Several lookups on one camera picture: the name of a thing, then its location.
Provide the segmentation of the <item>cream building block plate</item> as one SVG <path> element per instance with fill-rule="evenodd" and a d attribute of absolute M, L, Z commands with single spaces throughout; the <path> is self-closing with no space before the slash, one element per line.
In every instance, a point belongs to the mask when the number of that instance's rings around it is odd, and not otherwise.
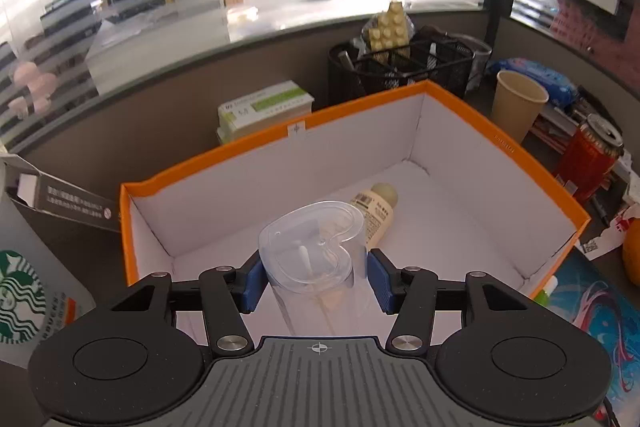
<path fill-rule="evenodd" d="M 391 1 L 387 11 L 378 14 L 366 31 L 366 39 L 373 58 L 381 64 L 390 64 L 393 57 L 390 51 L 410 56 L 410 25 L 399 1 Z"/>

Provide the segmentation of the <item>green white medicine box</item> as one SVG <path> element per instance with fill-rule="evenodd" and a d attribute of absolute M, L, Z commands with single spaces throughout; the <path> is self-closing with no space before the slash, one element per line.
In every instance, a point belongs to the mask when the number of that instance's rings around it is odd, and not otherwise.
<path fill-rule="evenodd" d="M 314 97 L 293 80 L 235 98 L 218 107 L 217 135 L 227 144 L 311 113 Z"/>

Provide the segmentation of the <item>clear heart-shaped plastic container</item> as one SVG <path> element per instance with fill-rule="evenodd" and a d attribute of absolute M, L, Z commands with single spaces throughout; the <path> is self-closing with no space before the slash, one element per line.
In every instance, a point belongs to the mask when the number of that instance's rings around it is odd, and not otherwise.
<path fill-rule="evenodd" d="M 293 210 L 262 229 L 258 251 L 292 335 L 366 331 L 366 221 L 355 206 L 322 200 Z"/>

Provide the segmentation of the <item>cream lotion bottle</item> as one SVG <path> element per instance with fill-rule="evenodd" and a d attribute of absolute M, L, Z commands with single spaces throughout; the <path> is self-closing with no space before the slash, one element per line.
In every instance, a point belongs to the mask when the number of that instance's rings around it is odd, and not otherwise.
<path fill-rule="evenodd" d="M 398 199 L 398 193 L 393 185 L 375 183 L 370 190 L 359 192 L 350 201 L 363 214 L 369 251 L 378 246 L 392 224 Z"/>

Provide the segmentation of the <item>green tube bottle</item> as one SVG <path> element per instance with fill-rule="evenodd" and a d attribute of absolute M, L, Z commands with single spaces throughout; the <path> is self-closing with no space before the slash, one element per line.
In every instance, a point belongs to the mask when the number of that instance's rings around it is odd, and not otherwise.
<path fill-rule="evenodd" d="M 558 279 L 555 275 L 551 275 L 549 280 L 544 283 L 544 287 L 536 294 L 534 301 L 543 307 L 548 306 L 553 291 L 558 287 Z"/>

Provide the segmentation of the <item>Starbucks plastic cup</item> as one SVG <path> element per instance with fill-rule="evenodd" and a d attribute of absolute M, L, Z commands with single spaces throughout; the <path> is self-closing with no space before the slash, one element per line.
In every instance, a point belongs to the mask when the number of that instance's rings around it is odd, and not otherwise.
<path fill-rule="evenodd" d="M 39 343 L 96 302 L 27 223 L 1 166 L 1 360 L 24 369 Z"/>

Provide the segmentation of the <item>black white carton box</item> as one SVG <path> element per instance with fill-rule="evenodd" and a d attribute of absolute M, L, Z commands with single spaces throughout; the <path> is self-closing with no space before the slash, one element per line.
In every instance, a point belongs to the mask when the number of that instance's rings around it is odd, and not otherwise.
<path fill-rule="evenodd" d="M 52 176 L 20 156 L 2 153 L 3 191 L 11 202 L 89 227 L 120 232 L 117 202 Z"/>

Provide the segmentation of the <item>red drink can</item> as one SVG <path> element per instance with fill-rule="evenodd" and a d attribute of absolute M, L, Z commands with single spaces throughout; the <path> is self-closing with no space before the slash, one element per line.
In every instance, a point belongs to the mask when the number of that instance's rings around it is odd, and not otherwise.
<path fill-rule="evenodd" d="M 589 114 L 568 142 L 554 177 L 580 205 L 585 205 L 623 150 L 620 132 L 602 116 Z"/>

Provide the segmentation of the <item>brown paper cup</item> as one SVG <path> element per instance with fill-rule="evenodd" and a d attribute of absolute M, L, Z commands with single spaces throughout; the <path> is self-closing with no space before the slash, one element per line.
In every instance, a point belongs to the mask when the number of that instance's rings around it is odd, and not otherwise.
<path fill-rule="evenodd" d="M 519 72 L 500 70 L 490 119 L 521 143 L 548 102 L 548 91 L 536 80 Z"/>

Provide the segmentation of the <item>blue wet wipes pack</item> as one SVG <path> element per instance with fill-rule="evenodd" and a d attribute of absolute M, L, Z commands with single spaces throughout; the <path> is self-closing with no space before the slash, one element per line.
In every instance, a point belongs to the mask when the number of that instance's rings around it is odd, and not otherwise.
<path fill-rule="evenodd" d="M 511 57 L 492 61 L 488 70 L 492 75 L 497 75 L 502 70 L 510 70 L 532 78 L 547 90 L 549 103 L 555 107 L 564 108 L 578 98 L 577 87 L 565 75 L 527 58 Z"/>

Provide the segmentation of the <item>black mesh desk organizer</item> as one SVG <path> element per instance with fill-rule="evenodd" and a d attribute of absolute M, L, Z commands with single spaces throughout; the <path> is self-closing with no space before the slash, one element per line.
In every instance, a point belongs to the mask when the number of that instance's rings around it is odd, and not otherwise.
<path fill-rule="evenodd" d="M 328 54 L 331 105 L 431 80 L 461 98 L 468 85 L 474 52 L 460 39 L 433 26 L 416 31 L 408 44 L 372 52 L 353 38 Z"/>

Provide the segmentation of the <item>orange cardboard box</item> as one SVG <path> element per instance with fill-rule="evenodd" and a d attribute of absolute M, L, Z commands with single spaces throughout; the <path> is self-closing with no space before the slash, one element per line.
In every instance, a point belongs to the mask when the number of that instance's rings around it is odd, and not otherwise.
<path fill-rule="evenodd" d="M 268 223 L 385 182 L 399 196 L 382 251 L 444 280 L 484 271 L 527 296 L 588 225 L 544 166 L 474 108 L 423 81 L 214 148 L 120 190 L 129 283 L 240 265 Z"/>

